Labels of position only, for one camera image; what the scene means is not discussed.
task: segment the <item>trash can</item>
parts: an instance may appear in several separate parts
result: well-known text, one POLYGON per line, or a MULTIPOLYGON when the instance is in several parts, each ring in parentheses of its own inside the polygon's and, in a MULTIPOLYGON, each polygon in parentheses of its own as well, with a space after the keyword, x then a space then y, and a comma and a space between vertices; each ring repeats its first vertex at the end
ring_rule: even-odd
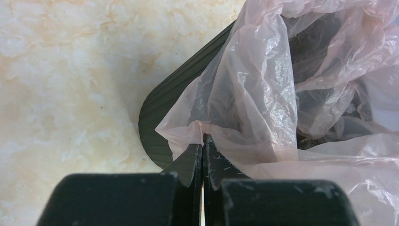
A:
POLYGON ((172 163, 172 152, 168 141, 159 135, 155 128, 175 104, 184 89, 202 74, 217 55, 229 37, 233 24, 234 22, 161 82, 143 103, 138 121, 140 140, 151 160, 162 169, 172 163))

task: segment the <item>crumpled plastic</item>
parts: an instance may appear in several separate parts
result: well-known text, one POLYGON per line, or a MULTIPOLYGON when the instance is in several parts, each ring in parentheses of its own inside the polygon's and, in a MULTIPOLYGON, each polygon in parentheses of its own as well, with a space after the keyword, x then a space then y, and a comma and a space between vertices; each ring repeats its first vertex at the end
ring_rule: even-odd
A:
POLYGON ((211 134, 257 179, 327 179, 362 225, 399 214, 395 0, 248 0, 156 128, 177 158, 211 134))

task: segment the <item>plastic bag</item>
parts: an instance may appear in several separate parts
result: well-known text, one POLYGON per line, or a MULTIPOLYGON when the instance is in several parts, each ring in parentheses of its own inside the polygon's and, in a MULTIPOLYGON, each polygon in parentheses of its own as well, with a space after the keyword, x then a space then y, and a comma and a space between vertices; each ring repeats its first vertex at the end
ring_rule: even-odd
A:
POLYGON ((156 131, 173 158, 209 133, 252 178, 332 180, 362 225, 399 225, 398 5, 248 0, 156 131))

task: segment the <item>translucent plastic bag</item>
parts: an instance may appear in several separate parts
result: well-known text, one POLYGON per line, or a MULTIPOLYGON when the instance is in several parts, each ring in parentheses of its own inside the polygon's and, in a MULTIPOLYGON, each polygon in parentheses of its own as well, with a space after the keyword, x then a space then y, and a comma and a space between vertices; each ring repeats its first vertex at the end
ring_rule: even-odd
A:
POLYGON ((248 0, 156 131, 174 158, 209 133, 252 178, 332 180, 362 225, 399 225, 398 5, 248 0))

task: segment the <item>marble pattern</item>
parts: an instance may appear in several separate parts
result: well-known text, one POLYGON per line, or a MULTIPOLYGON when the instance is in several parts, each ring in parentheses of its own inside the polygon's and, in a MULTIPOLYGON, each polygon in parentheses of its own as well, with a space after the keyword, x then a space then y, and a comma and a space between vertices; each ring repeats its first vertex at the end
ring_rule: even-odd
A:
POLYGON ((0 225, 34 225, 65 175, 160 171, 140 107, 243 3, 0 1, 0 225))

